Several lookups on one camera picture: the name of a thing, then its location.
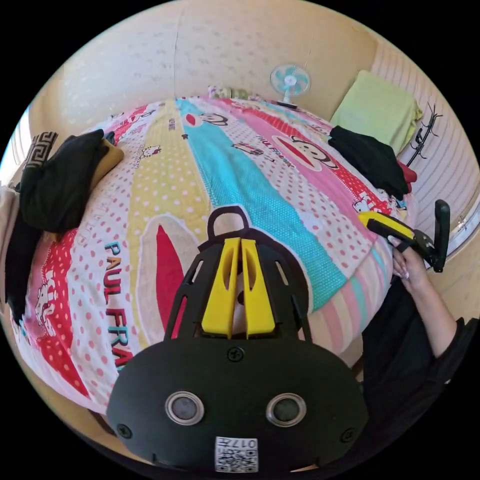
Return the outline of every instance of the screw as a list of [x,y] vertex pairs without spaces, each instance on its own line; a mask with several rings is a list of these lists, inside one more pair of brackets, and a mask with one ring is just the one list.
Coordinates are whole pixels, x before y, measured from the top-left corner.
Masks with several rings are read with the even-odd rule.
[[226,353],[226,357],[231,362],[241,362],[244,359],[244,351],[241,348],[238,348],[237,346],[233,346]]
[[132,431],[123,423],[116,426],[116,431],[124,439],[128,440],[132,438]]
[[341,435],[340,435],[340,441],[343,444],[347,444],[348,442],[351,442],[354,438],[354,432],[355,429],[353,428],[347,428]]

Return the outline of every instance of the hand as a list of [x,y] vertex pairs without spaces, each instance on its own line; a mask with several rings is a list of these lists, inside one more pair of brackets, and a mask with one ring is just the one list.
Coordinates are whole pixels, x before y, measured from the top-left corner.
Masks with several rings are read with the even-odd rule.
[[[388,237],[388,241],[394,247],[398,247],[402,243],[392,236]],[[393,274],[401,278],[410,295],[421,293],[430,285],[422,257],[410,247],[403,253],[400,253],[396,248],[393,249]]]

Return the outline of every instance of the bed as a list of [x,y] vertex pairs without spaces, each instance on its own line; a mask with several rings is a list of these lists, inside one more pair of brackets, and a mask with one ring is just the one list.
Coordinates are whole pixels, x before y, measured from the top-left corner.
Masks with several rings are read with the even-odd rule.
[[[332,126],[263,100],[178,98],[109,118],[122,162],[80,226],[44,235],[22,328],[27,365],[58,393],[104,414],[119,371],[163,340],[175,292],[199,248],[249,232],[304,277],[315,343],[340,355],[380,308],[392,250],[358,212],[415,226],[418,204],[375,189],[331,146]],[[243,310],[235,307],[235,324]]]

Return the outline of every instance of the red cloth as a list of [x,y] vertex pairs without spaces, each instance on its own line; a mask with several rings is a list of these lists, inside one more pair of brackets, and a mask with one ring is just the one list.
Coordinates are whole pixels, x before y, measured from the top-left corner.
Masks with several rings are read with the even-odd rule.
[[398,158],[396,159],[396,162],[400,165],[403,171],[403,176],[405,178],[406,184],[408,185],[408,193],[410,194],[412,193],[412,183],[417,181],[418,176],[416,172],[404,165]]

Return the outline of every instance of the person's arm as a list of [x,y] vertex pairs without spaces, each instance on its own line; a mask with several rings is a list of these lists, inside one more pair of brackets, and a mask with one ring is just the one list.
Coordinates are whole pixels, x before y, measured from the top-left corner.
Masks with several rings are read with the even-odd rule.
[[[389,242],[398,247],[400,241],[389,237]],[[420,314],[433,355],[440,357],[452,343],[457,332],[457,322],[430,282],[424,261],[411,248],[400,253],[393,249],[393,273],[401,278],[413,298]]]
[[457,333],[457,322],[430,281],[411,293],[435,357],[440,357]]

